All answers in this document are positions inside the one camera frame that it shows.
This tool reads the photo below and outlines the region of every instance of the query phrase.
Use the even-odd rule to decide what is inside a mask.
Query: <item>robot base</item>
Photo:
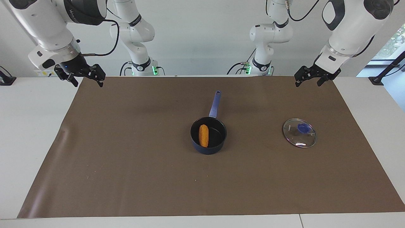
[[[9,77],[9,81],[8,82],[0,82],[0,86],[11,86],[16,79],[17,79],[16,77]]]
[[[371,81],[371,83],[375,86],[383,86],[384,84],[380,81],[380,82],[375,82],[374,79],[377,77],[369,77],[369,80]]]
[[[132,76],[137,76],[137,77],[158,76],[159,71],[155,72],[155,70],[154,70],[158,66],[158,62],[156,60],[151,60],[151,62],[152,63],[147,68],[145,68],[144,71],[138,71],[135,66],[131,66],[131,68],[132,68]]]

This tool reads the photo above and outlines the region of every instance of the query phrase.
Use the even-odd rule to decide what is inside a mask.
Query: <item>pan handle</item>
[[[212,102],[211,111],[209,112],[209,117],[217,118],[218,106],[220,105],[221,91],[215,92],[214,101]]]

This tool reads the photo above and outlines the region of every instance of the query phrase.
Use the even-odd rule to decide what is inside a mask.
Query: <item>black mount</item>
[[[7,76],[0,71],[0,86],[11,86],[16,79],[16,77]]]
[[[387,68],[385,68],[377,77],[369,77],[371,83],[375,86],[383,86],[381,80],[405,58],[405,52],[402,52]]]
[[[271,64],[271,62],[269,62],[269,63],[266,64],[266,65],[261,64],[261,63],[258,63],[258,62],[256,61],[256,59],[254,59],[254,58],[253,58],[253,60],[252,60],[252,63],[253,63],[253,65],[254,65],[256,68],[258,68],[259,71],[261,71],[261,72],[266,71],[266,70],[270,67],[270,64]]]
[[[145,69],[151,64],[151,58],[148,59],[145,63],[138,65],[136,63],[132,63],[132,66],[136,68],[137,71],[145,71]]]
[[[329,73],[315,64],[310,68],[302,66],[294,75],[295,86],[299,87],[303,81],[310,80],[314,77],[320,78],[316,84],[321,86],[324,82],[334,80],[341,71],[342,70],[339,68],[335,73]]]

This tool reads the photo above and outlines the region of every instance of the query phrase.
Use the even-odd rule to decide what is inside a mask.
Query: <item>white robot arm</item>
[[[55,66],[61,80],[74,86],[74,76],[87,77],[102,87],[105,73],[98,64],[89,66],[66,22],[99,25],[106,17],[105,0],[9,0],[12,12],[38,46],[28,55],[41,70]]]
[[[124,22],[119,23],[119,41],[128,50],[132,61],[132,71],[136,76],[157,75],[157,62],[154,61],[141,44],[155,38],[155,30],[145,21],[136,7],[135,1],[114,0],[117,16]],[[111,37],[115,39],[116,32],[110,29]]]
[[[296,86],[314,77],[320,78],[318,86],[334,80],[341,72],[340,66],[356,57],[387,22],[393,7],[393,0],[329,0],[322,18],[332,36],[313,66],[302,66],[294,75]]]
[[[293,36],[285,0],[269,1],[267,12],[273,23],[258,24],[250,30],[250,39],[256,44],[256,54],[250,60],[251,74],[267,75],[270,70],[271,57],[274,54],[274,49],[270,47],[270,44],[286,43]]]

